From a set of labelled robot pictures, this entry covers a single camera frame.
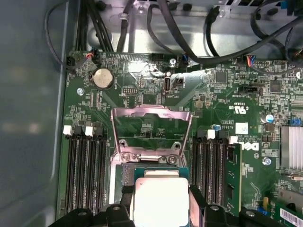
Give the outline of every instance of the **ram slot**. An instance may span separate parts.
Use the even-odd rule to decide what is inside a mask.
[[[76,161],[76,197],[75,208],[83,208],[84,195],[84,176],[85,176],[85,156],[86,156],[86,139],[79,140],[77,144],[77,161]]]
[[[94,187],[95,187],[95,163],[96,163],[96,141],[90,140],[87,146],[87,186],[86,186],[86,208],[93,210]]]
[[[214,195],[215,195],[215,162],[216,162],[216,141],[209,140],[207,143],[207,173],[208,178],[206,181],[207,186],[207,201],[209,203],[214,202]]]
[[[66,213],[73,210],[73,188],[75,179],[75,162],[77,152],[77,138],[69,138],[69,153],[68,153],[68,164],[67,164],[67,179],[66,179]]]
[[[96,168],[96,182],[97,182],[97,195],[96,195],[96,212],[99,213],[103,206],[104,199],[104,177],[105,177],[105,164],[106,164],[106,141],[103,139],[97,140],[97,157],[98,163]]]
[[[200,152],[200,139],[193,138],[193,150],[191,155],[191,184],[199,186],[198,170],[199,170],[199,152]]]
[[[207,188],[207,139],[204,137],[199,144],[199,155],[200,155],[200,191],[202,195],[206,198],[206,194],[208,191]]]

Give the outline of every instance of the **black cable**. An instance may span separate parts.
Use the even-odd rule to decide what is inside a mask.
[[[263,6],[266,6],[266,5],[269,5],[269,4],[272,4],[272,3],[276,3],[276,2],[281,2],[281,0],[266,0],[261,5],[259,5],[257,7],[257,9],[251,14],[250,26],[251,26],[252,31],[254,32],[254,34],[257,37],[259,37],[260,39],[265,39],[266,37],[268,37],[268,35],[265,32],[263,32],[261,30],[261,28],[258,26],[257,20],[256,20],[256,15]],[[278,50],[282,54],[282,58],[285,59],[285,47],[281,42],[279,42],[276,39],[273,39],[273,40],[269,41],[268,43],[270,43],[270,44],[274,45],[276,48],[278,48]]]
[[[92,10],[92,13],[94,14],[94,16],[95,16],[95,18],[97,20],[97,24],[100,27],[100,30],[102,32],[103,40],[104,40],[104,43],[105,43],[105,47],[107,48],[107,51],[113,52],[114,49],[113,49],[111,40],[110,40],[108,32],[107,32],[107,28],[105,27],[103,19],[102,19],[102,17],[99,14],[99,11],[98,11],[98,9],[96,7],[95,1],[94,0],[87,0],[87,2],[89,3],[90,8]]]
[[[77,34],[76,34],[76,44],[75,44],[75,50],[80,51],[81,50],[81,30],[82,30],[82,17],[83,17],[83,5],[84,1],[80,1],[80,9],[79,9],[79,15],[78,15],[78,23],[77,23]]]
[[[294,65],[295,67],[298,67],[298,68],[303,68],[303,60],[299,60],[299,59],[295,59],[295,56],[292,57],[290,56],[289,54],[289,42],[290,42],[290,39],[293,35],[293,32],[294,32],[294,27],[292,27],[288,34],[287,34],[287,37],[286,37],[286,40],[285,40],[285,53],[286,53],[286,58],[288,60],[289,63],[291,63],[292,65]]]
[[[175,22],[175,20],[172,16],[170,10],[169,10],[169,7],[168,7],[168,4],[167,4],[166,0],[157,0],[157,2],[160,6],[160,10],[162,12],[162,15],[164,16],[164,19],[165,19],[166,24],[169,28],[169,31],[173,35],[176,42],[185,51],[185,53],[188,54],[188,56],[193,61],[195,61],[196,63],[199,63],[199,64],[218,64],[218,63],[223,62],[223,61],[228,61],[229,59],[233,59],[233,58],[237,58],[237,57],[242,56],[242,55],[246,55],[246,54],[248,54],[250,52],[253,52],[256,49],[262,47],[263,45],[267,44],[269,41],[273,40],[278,35],[287,31],[291,27],[294,27],[297,24],[303,22],[303,18],[298,17],[295,20],[293,20],[290,23],[283,26],[282,28],[280,28],[279,30],[275,31],[274,33],[272,33],[271,35],[269,35],[268,37],[266,37],[262,41],[254,44],[254,45],[252,45],[248,48],[245,48],[241,51],[238,51],[238,52],[235,52],[235,53],[232,53],[232,54],[228,54],[228,55],[225,55],[225,56],[222,56],[222,57],[216,57],[216,58],[198,58],[195,55],[195,53],[191,50],[191,48],[188,46],[188,44],[185,41],[183,35],[181,34],[180,30],[178,29],[178,26],[177,26],[177,24],[176,24],[176,22]]]
[[[174,3],[171,3],[169,5],[169,8],[170,10],[173,10],[175,9],[177,6],[178,6],[178,2],[174,2]],[[151,27],[151,22],[152,22],[152,10],[153,9],[159,9],[159,6],[156,5],[156,4],[152,4],[148,7],[148,10],[147,10],[147,31],[148,31],[148,34],[150,35],[150,37],[152,38],[152,40],[160,47],[162,47],[164,50],[166,50],[167,52],[169,53],[172,53],[174,55],[177,55],[176,52],[174,52],[172,49],[168,48],[166,45],[164,45],[158,38],[157,36],[155,35],[155,33],[153,32],[152,30],[152,27]]]
[[[88,15],[87,15],[87,7],[84,2],[85,0],[82,0],[83,2],[83,11],[82,11],[82,16],[80,18],[81,22],[81,30],[80,30],[80,48],[82,51],[86,51],[86,43],[87,43],[87,31],[88,31]]]
[[[76,63],[76,65],[74,66],[70,66],[70,65],[67,65],[66,63],[64,63],[57,55],[54,47],[53,47],[53,44],[52,44],[52,41],[51,41],[51,38],[50,38],[50,35],[49,35],[49,27],[48,27],[48,21],[49,21],[49,16],[50,14],[59,6],[63,5],[63,4],[66,4],[66,2],[61,2],[61,3],[58,3],[56,5],[54,5],[50,10],[48,10],[46,12],[46,15],[45,15],[45,18],[44,18],[44,31],[45,31],[45,37],[46,37],[46,42],[47,42],[47,45],[49,46],[49,49],[53,55],[53,57],[55,58],[55,60],[60,64],[62,65],[63,67],[65,67],[66,69],[69,69],[69,70],[75,70],[79,67],[81,67],[84,62],[86,61],[86,57],[80,59],[80,61],[78,63]]]
[[[88,13],[89,13],[89,16],[91,18],[91,21],[93,22],[93,25],[94,25],[94,28],[96,30],[96,36],[99,40],[99,43],[100,43],[100,47],[103,51],[107,51],[107,48],[105,46],[105,42],[103,40],[103,35],[102,35],[102,32],[100,30],[100,27],[98,26],[98,23],[97,23],[97,19],[95,18],[95,15],[90,7],[90,3],[89,1],[87,0],[86,1],[86,7],[87,7],[87,10],[88,10]]]
[[[134,1],[135,0],[129,0],[123,10],[123,13],[127,14],[127,17],[133,6]],[[121,21],[121,33],[120,33],[120,38],[119,38],[118,45],[117,45],[117,52],[123,52],[126,35],[127,35],[127,28],[128,28],[128,18],[123,19]]]
[[[206,36],[206,43],[207,46],[212,53],[214,57],[219,57],[219,54],[217,53],[216,49],[214,48],[212,38],[211,38],[211,30],[212,30],[212,24],[216,21],[217,16],[219,15],[219,9],[220,7],[217,6],[215,8],[212,8],[209,13],[206,16],[205,19],[205,36]]]

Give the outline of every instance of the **small surface-mount component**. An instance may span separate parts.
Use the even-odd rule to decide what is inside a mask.
[[[264,114],[261,117],[261,121],[263,123],[273,123],[275,120],[274,116],[272,114]]]
[[[268,142],[267,136],[262,136],[262,142]]]
[[[83,121],[83,120],[78,121],[78,125],[84,125],[84,124],[85,124],[85,121]]]
[[[264,124],[264,130],[265,131],[271,131],[271,132],[273,132],[275,130],[275,127],[276,126],[274,124],[269,124],[269,123]]]
[[[226,193],[227,193],[227,196],[230,198],[230,199],[233,199],[233,186],[231,186],[230,184],[227,185],[227,189],[226,189]]]
[[[163,90],[164,90],[164,92],[170,91],[170,78],[169,77],[166,77],[163,80]]]
[[[216,72],[215,80],[217,83],[227,83],[227,72]]]
[[[196,101],[196,108],[203,108],[203,102],[202,101]]]
[[[97,88],[101,90],[106,90],[112,87],[114,84],[114,75],[111,73],[110,70],[105,68],[99,68],[92,74],[91,77],[94,84]]]
[[[282,82],[279,80],[273,80],[270,82],[271,93],[281,93]]]

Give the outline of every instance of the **silver metal panel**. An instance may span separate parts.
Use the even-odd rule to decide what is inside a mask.
[[[0,226],[44,227],[56,212],[62,83],[43,30],[58,1],[14,0],[0,8]],[[77,2],[54,11],[50,32],[59,55],[70,50]]]
[[[281,128],[281,166],[303,170],[303,127]]]
[[[107,9],[100,14],[103,17],[106,26],[112,33],[113,48],[116,49],[121,25],[119,14],[122,13],[123,7],[127,1],[105,0],[105,2],[111,6],[108,6]],[[217,0],[181,0],[180,2],[192,2],[194,4],[190,13],[182,11],[182,4],[180,4],[178,10],[173,12],[173,14],[183,36],[197,56],[211,56],[206,47],[204,23],[207,12],[213,5],[220,5],[221,9],[224,10],[224,16],[218,17],[212,26],[212,40],[220,55],[239,51],[259,41],[259,38],[253,34],[252,29],[250,28],[250,13],[252,13],[256,7],[238,6],[236,4],[237,1],[234,1],[230,6],[222,5],[225,4],[226,1],[220,4],[219,2],[222,1]],[[153,42],[146,28],[147,8],[149,4],[154,3],[156,2],[136,1],[134,3],[129,19],[129,35],[126,38],[125,52],[165,52]],[[261,11],[262,18],[258,22],[260,27],[268,34],[276,31],[293,19],[293,17],[286,16],[286,10],[281,9],[273,17],[267,16],[267,10],[273,7],[274,5],[266,6],[266,8]],[[154,9],[153,11],[152,28],[157,37],[169,48],[183,52],[169,33],[163,16],[157,9]],[[297,32],[294,34],[293,40],[298,40],[300,28],[302,28],[302,26],[296,28]],[[287,33],[282,34],[278,37],[278,40],[284,43],[286,35]],[[88,40],[90,40],[88,43],[89,47],[92,45],[98,47],[98,39],[95,36],[95,32],[93,32],[93,25],[91,22],[89,23]],[[301,47],[302,43],[297,42],[292,45],[293,47]],[[281,58],[279,51],[270,44],[256,50],[252,54],[257,55],[259,58]]]

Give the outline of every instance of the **white slot latch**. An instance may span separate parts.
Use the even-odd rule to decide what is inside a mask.
[[[72,134],[72,126],[71,125],[65,125],[63,127],[63,135],[71,136],[71,134]]]

